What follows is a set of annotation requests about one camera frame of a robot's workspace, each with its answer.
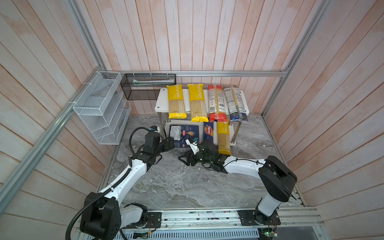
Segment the dark blue pasta bag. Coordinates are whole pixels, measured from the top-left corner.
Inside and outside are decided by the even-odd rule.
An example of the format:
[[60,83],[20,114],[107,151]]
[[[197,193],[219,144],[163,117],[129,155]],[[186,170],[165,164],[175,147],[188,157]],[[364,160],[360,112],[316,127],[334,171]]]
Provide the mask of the dark blue pasta bag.
[[190,140],[192,143],[199,140],[199,126],[171,125],[169,136],[174,139],[175,148],[188,148],[187,140]]

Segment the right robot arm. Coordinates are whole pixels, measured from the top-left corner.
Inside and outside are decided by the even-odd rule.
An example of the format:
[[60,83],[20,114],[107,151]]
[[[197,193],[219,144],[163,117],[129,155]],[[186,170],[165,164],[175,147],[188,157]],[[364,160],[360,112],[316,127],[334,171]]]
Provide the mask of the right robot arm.
[[263,182],[267,193],[256,208],[238,211],[242,226],[281,224],[277,209],[293,196],[298,179],[282,161],[275,156],[258,160],[238,158],[227,150],[219,150],[210,141],[203,141],[201,144],[187,142],[187,145],[191,149],[178,157],[187,166],[201,164],[209,171],[250,176]]

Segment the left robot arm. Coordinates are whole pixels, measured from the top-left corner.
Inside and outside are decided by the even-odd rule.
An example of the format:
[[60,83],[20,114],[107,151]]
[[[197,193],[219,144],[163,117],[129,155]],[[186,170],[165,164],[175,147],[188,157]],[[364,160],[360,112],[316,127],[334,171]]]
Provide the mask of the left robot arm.
[[148,208],[138,203],[122,206],[122,202],[136,181],[161,160],[161,154],[174,147],[172,137],[164,138],[150,129],[145,143],[129,157],[128,166],[118,177],[100,192],[91,192],[86,197],[84,207],[71,220],[65,238],[71,238],[77,220],[80,221],[80,231],[96,240],[112,240],[129,225],[147,227]]

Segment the blue white-label spaghetti pack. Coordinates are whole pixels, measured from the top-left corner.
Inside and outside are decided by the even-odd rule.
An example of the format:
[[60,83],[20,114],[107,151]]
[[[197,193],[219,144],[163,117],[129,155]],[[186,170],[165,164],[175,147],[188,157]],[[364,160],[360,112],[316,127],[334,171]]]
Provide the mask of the blue white-label spaghetti pack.
[[238,87],[224,88],[227,104],[232,122],[248,122],[246,109]]

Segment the yellow Pastatime spaghetti pack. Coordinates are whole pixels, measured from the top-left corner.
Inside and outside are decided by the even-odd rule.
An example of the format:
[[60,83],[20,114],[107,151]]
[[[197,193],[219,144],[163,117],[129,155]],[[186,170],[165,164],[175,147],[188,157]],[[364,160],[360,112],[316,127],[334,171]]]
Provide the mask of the yellow Pastatime spaghetti pack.
[[186,119],[184,95],[182,85],[167,86],[169,100],[169,118]]
[[231,155],[229,123],[217,122],[217,137],[219,153]]

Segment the red spaghetti pack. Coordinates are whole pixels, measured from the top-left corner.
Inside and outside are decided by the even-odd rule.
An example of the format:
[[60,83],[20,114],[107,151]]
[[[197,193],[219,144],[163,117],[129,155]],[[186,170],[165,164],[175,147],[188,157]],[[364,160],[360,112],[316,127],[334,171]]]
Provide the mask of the red spaghetti pack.
[[209,119],[210,122],[227,122],[223,87],[218,85],[208,86]]

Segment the blue Barilla spaghetti box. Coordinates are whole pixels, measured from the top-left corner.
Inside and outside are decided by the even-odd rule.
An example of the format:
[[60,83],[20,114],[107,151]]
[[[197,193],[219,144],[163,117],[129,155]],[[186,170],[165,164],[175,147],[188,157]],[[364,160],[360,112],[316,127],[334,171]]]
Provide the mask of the blue Barilla spaghetti box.
[[204,123],[203,140],[214,142],[214,124],[211,122]]

